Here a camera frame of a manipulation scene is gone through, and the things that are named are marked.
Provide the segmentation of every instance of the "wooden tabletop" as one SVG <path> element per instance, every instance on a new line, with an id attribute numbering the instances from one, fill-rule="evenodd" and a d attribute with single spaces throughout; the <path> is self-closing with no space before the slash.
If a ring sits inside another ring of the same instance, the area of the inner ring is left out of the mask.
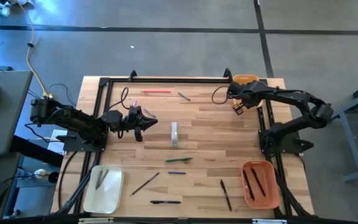
<path id="1" fill-rule="evenodd" d="M 77 109 L 92 114 L 100 77 L 84 77 Z M 269 78 L 269 86 L 285 88 L 281 78 Z M 124 172 L 119 208 L 107 216 L 113 217 L 205 217 L 205 218 L 270 218 L 273 210 L 256 210 L 246 204 L 242 191 L 241 166 L 245 161 L 264 160 L 260 153 L 257 131 L 259 120 L 256 110 L 238 116 L 229 100 L 223 105 L 211 102 L 212 92 L 222 84 L 208 83 L 115 83 L 110 105 L 119 101 L 124 87 L 129 94 L 124 104 L 137 105 L 156 115 L 158 123 L 142 133 L 143 142 L 136 142 L 134 132 L 124 133 L 118 139 L 109 134 L 101 165 L 119 166 Z M 171 93 L 142 93 L 146 89 L 171 90 Z M 216 94 L 216 101 L 224 100 L 226 89 Z M 178 92 L 189 97 L 187 101 Z M 106 96 L 103 93 L 101 110 Z M 292 119 L 288 105 L 272 102 L 276 122 Z M 114 109 L 126 115 L 121 105 Z M 171 123 L 178 122 L 179 146 L 171 147 Z M 189 163 L 166 159 L 192 157 Z M 310 213 L 310 200 L 303 165 L 299 158 L 283 154 L 283 165 L 288 188 Z M 84 152 L 79 152 L 68 165 L 62 183 L 62 203 L 75 190 L 80 179 Z M 178 170 L 186 175 L 170 175 Z M 155 173 L 160 175 L 134 196 L 129 195 Z M 233 211 L 230 212 L 223 190 L 227 188 Z M 51 212 L 57 207 L 57 189 Z M 179 200 L 179 205 L 153 205 L 151 200 Z"/>

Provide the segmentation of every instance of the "white tray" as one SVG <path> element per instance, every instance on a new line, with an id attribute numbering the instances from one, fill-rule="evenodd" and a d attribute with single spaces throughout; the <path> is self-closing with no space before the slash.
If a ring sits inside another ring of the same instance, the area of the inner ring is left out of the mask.
<path id="1" fill-rule="evenodd" d="M 96 190 L 99 171 L 108 170 L 107 176 Z M 94 213 L 112 213 L 117 210 L 121 197 L 124 173 L 119 167 L 95 166 L 92 169 L 89 186 L 86 190 L 84 210 Z"/>

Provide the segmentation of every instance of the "yellow cable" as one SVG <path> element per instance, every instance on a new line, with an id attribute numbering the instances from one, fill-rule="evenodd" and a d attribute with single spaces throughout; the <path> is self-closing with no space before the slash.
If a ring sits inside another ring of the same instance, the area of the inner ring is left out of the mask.
<path id="1" fill-rule="evenodd" d="M 34 41 L 34 33 L 35 33 L 35 30 L 34 30 L 34 25 L 32 24 L 32 21 L 31 21 L 31 19 L 30 19 L 30 16 L 28 15 L 28 13 L 25 11 L 25 9 L 23 8 L 23 6 L 22 5 L 20 5 L 19 3 L 17 3 L 19 6 L 20 6 L 20 8 L 23 10 L 23 12 L 25 13 L 25 15 L 27 16 L 27 18 L 29 18 L 29 21 L 30 21 L 30 24 L 31 24 L 31 29 L 32 29 L 32 37 L 31 37 L 31 41 L 30 41 L 30 44 L 32 44 L 33 46 L 34 46 L 34 43 L 33 43 L 33 41 Z M 38 82 L 40 83 L 40 85 L 41 85 L 41 88 L 42 88 L 42 91 L 43 91 L 43 96 L 48 96 L 48 92 L 47 92 L 47 90 L 45 89 L 45 87 L 44 87 L 44 84 L 41 82 L 41 79 L 40 79 L 40 77 L 38 76 L 38 74 L 37 74 L 37 72 L 35 72 L 35 70 L 34 70 L 34 68 L 31 66 L 31 64 L 30 64 L 30 46 L 29 46 L 29 48 L 27 49 L 27 56 L 26 56 L 26 60 L 27 60 L 27 64 L 28 64 L 28 66 L 30 67 L 30 69 L 31 69 L 31 72 L 35 75 L 35 77 L 37 78 L 37 80 L 38 80 Z"/>

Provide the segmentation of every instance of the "white tape roll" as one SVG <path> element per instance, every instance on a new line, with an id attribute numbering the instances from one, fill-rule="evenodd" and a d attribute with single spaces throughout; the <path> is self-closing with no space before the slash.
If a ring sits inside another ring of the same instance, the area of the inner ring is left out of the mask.
<path id="1" fill-rule="evenodd" d="M 178 123 L 177 122 L 172 122 L 171 146 L 178 147 Z"/>

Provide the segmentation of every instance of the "concrete floor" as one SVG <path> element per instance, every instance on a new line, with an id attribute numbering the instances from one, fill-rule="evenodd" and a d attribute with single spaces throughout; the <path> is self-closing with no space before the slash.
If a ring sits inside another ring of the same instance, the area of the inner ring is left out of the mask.
<path id="1" fill-rule="evenodd" d="M 70 0 L 34 1 L 26 6 L 34 24 L 73 27 L 174 27 L 257 29 L 253 0 Z M 358 30 L 358 1 L 260 0 L 266 29 Z M 29 24 L 18 8 L 0 24 Z M 64 83 L 76 101 L 85 75 L 184 75 L 220 77 L 267 74 L 259 34 L 194 32 L 70 32 L 38 30 L 32 64 L 46 86 Z M 31 31 L 0 30 L 0 65 L 27 70 L 26 43 Z M 287 88 L 308 91 L 335 109 L 358 89 L 358 35 L 267 34 L 274 77 Z M 42 94 L 33 80 L 31 90 Z M 69 104 L 65 90 L 52 91 Z M 34 136 L 28 96 L 16 133 Z M 37 132 L 50 136 L 53 126 Z M 358 181 L 342 175 L 356 171 L 340 121 L 324 129 L 306 129 L 301 137 L 315 143 L 305 153 L 306 174 L 315 213 L 324 218 L 358 221 Z"/>

